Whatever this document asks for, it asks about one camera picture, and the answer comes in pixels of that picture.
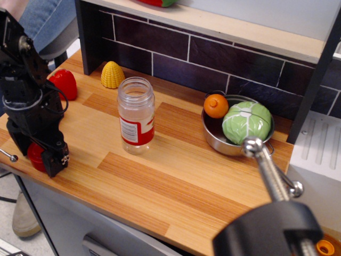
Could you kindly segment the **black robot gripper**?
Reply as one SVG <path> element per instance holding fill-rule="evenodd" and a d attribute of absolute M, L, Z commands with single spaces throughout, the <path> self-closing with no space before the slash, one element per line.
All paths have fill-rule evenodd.
<path fill-rule="evenodd" d="M 24 156 L 27 156 L 33 142 L 45 149 L 41 157 L 51 178 L 66 168 L 69 162 L 69 149 L 59 130 L 59 123 L 67 110 L 62 106 L 60 92 L 55 86 L 47 85 L 37 91 L 31 102 L 2 98 L 9 117 L 6 127 L 14 143 Z"/>

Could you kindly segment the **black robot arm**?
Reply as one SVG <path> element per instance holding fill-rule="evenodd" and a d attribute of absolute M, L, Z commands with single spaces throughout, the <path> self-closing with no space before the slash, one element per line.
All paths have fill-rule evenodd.
<path fill-rule="evenodd" d="M 47 76 L 49 69 L 35 50 L 24 28 L 1 9 L 1 92 L 8 115 L 7 130 L 23 155 L 32 143 L 43 152 L 42 162 L 50 177 L 68 166 L 69 149 L 59 123 L 67 106 Z"/>

